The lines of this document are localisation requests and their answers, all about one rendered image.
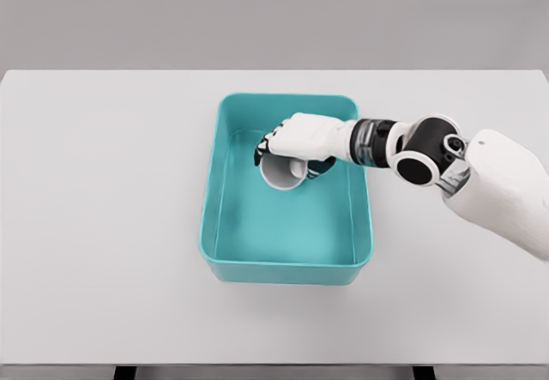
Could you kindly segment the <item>teal plastic basket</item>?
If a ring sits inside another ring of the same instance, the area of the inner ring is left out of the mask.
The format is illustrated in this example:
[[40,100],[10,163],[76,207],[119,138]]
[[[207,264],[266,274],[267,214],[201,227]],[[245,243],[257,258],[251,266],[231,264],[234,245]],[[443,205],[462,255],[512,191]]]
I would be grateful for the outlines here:
[[253,155],[262,136],[294,113],[359,117],[348,97],[231,93],[214,127],[199,248],[223,281],[344,286],[374,251],[367,176],[337,162],[293,190],[262,178]]

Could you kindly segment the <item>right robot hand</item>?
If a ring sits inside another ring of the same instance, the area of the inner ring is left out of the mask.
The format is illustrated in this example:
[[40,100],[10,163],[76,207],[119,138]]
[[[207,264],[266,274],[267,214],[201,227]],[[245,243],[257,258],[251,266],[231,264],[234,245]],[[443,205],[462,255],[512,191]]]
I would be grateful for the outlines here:
[[354,121],[297,112],[265,134],[256,145],[254,165],[267,154],[306,162],[306,177],[314,179],[337,160],[351,162],[350,137]]

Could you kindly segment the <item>white paper cup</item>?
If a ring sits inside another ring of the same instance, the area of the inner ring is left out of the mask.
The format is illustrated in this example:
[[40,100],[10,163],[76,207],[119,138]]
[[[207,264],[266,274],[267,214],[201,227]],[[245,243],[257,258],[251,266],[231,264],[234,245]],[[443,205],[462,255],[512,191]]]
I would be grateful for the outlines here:
[[267,185],[276,190],[293,190],[299,187],[307,176],[306,161],[279,155],[265,155],[259,168]]

